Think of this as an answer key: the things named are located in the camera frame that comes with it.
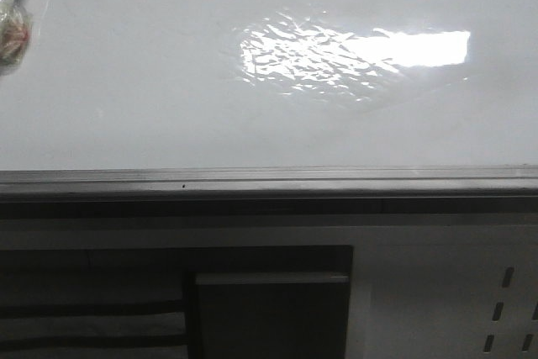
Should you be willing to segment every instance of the small plastic bag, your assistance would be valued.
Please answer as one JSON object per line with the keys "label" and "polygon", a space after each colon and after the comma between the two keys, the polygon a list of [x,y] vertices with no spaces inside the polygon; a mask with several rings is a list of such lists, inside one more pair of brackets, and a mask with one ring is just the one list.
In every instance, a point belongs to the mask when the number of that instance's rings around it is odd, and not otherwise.
{"label": "small plastic bag", "polygon": [[0,3],[0,66],[16,66],[24,57],[31,35],[31,17],[18,4]]}

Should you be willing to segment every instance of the metal trim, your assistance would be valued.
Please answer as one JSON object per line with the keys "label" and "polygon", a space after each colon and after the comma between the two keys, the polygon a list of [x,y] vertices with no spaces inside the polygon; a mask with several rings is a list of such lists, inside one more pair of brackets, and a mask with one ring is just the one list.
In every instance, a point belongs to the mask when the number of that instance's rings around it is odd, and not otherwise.
{"label": "metal trim", "polygon": [[486,195],[538,195],[538,166],[0,172],[0,201]]}
{"label": "metal trim", "polygon": [[317,283],[349,283],[349,275],[342,272],[251,272],[199,273],[199,286],[224,285],[291,285]]}

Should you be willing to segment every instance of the glossy white surface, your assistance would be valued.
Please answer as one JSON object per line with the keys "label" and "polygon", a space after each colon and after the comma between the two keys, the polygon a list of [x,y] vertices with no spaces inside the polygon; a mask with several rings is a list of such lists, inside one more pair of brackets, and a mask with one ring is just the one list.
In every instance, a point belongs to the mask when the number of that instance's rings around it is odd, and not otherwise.
{"label": "glossy white surface", "polygon": [[536,0],[25,0],[0,170],[538,163]]}

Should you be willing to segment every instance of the black stripe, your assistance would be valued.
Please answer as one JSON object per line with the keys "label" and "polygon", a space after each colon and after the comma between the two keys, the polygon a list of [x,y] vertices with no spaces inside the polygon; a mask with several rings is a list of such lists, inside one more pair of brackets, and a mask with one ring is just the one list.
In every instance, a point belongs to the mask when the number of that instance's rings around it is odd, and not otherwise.
{"label": "black stripe", "polygon": [[0,319],[39,317],[129,316],[182,313],[183,301],[137,304],[62,304],[46,306],[0,307]]}
{"label": "black stripe", "polygon": [[183,298],[187,302],[185,308],[185,326],[187,327],[188,357],[189,359],[202,359],[203,352],[202,321],[200,318],[198,286],[196,274],[183,275]]}
{"label": "black stripe", "polygon": [[167,346],[185,346],[185,335],[157,336],[53,336],[28,338],[25,340],[0,341],[0,352],[30,351],[47,348],[95,348],[95,349],[131,349],[157,348]]}

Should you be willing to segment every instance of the white panel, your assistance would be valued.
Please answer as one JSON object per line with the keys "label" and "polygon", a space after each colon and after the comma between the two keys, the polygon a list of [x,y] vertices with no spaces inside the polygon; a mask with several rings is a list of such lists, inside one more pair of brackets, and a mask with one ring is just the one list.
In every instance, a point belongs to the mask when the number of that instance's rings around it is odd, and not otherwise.
{"label": "white panel", "polygon": [[535,0],[24,1],[0,170],[538,163]]}

